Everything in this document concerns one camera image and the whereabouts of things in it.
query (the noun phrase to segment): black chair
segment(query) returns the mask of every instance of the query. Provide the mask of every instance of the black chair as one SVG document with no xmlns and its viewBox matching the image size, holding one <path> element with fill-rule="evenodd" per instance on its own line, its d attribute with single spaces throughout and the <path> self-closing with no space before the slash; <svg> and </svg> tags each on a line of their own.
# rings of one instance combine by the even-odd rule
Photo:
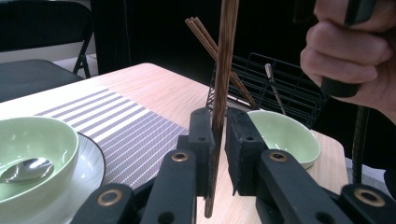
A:
<svg viewBox="0 0 396 224">
<path fill-rule="evenodd" d="M 63 1 L 0 2 L 0 52 L 82 42 L 73 73 L 45 60 L 0 63 L 0 102 L 91 77 L 85 52 L 93 32 L 91 12 Z"/>
</svg>

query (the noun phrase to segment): human hand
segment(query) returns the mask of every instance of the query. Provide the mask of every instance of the human hand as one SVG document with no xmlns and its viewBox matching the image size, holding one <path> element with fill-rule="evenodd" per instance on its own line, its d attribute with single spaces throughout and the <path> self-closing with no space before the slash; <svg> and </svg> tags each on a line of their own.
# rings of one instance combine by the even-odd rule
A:
<svg viewBox="0 0 396 224">
<path fill-rule="evenodd" d="M 377 0 L 367 22 L 344 27 L 347 0 L 317 0 L 318 24 L 307 33 L 301 53 L 304 72 L 320 86 L 322 78 L 359 83 L 344 102 L 375 108 L 396 124 L 396 1 Z"/>
</svg>

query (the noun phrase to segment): wooden chopstick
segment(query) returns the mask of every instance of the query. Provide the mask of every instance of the wooden chopstick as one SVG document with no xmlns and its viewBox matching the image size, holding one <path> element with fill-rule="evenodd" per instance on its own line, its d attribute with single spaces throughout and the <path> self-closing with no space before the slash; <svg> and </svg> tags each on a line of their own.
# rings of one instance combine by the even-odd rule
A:
<svg viewBox="0 0 396 224">
<path fill-rule="evenodd" d="M 216 42 L 213 40 L 213 38 L 210 36 L 210 33 L 201 23 L 199 18 L 189 18 L 186 19 L 185 22 L 192 30 L 192 32 L 195 34 L 195 36 L 198 38 L 198 40 L 201 42 L 201 44 L 204 46 L 204 48 L 209 52 L 210 56 L 212 56 L 212 58 L 216 62 L 218 60 L 219 47 L 216 44 Z M 250 104 L 251 108 L 253 109 L 256 108 L 257 104 L 254 101 L 253 97 L 250 95 L 250 93 L 248 92 L 247 88 L 245 87 L 244 83 L 241 81 L 239 76 L 233 71 L 231 71 L 230 80 L 235 85 L 235 87 L 241 91 L 242 96 Z"/>
<path fill-rule="evenodd" d="M 233 63 L 233 42 L 236 30 L 239 0 L 222 0 L 219 28 L 219 54 L 217 57 L 215 97 L 212 113 L 212 133 L 215 139 L 213 152 L 213 175 L 209 197 L 205 199 L 205 216 L 212 217 L 215 201 L 216 181 L 219 169 L 219 155 L 230 83 L 231 67 Z"/>
</svg>

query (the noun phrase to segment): bowl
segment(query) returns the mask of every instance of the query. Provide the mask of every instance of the bowl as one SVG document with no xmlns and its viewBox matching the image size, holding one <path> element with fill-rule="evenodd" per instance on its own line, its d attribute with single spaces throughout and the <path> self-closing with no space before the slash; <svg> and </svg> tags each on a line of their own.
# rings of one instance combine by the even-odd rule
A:
<svg viewBox="0 0 396 224">
<path fill-rule="evenodd" d="M 247 112 L 270 149 L 288 151 L 305 169 L 320 156 L 318 139 L 299 121 L 271 111 Z"/>
<path fill-rule="evenodd" d="M 78 134 L 63 121 L 44 117 L 0 120 L 0 174 L 32 158 L 46 158 L 53 173 L 29 184 L 0 183 L 0 223 L 31 217 L 66 190 L 77 165 Z"/>
</svg>

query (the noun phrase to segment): spoon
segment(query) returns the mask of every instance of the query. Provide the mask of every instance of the spoon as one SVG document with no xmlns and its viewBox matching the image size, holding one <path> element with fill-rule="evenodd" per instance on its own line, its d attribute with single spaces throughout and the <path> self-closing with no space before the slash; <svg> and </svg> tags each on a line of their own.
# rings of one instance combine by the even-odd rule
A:
<svg viewBox="0 0 396 224">
<path fill-rule="evenodd" d="M 53 172 L 53 163 L 44 158 L 21 161 L 7 170 L 0 176 L 0 183 L 6 184 L 26 184 L 40 180 L 49 176 Z"/>
<path fill-rule="evenodd" d="M 270 79 L 270 81 L 271 81 L 272 83 L 275 83 L 274 73 L 273 73 L 271 64 L 267 63 L 267 64 L 265 65 L 265 73 L 267 74 L 267 76 L 268 76 L 268 78 Z M 273 85 L 271 85 L 271 87 L 272 87 L 273 92 L 274 92 L 274 94 L 275 94 L 275 98 L 276 98 L 276 100 L 277 100 L 277 103 L 279 104 L 279 107 L 280 107 L 280 109 L 282 110 L 282 114 L 283 114 L 283 115 L 286 115 L 285 107 L 283 107 L 282 100 L 280 100 L 279 93 L 277 92 L 276 87 L 273 86 Z"/>
</svg>

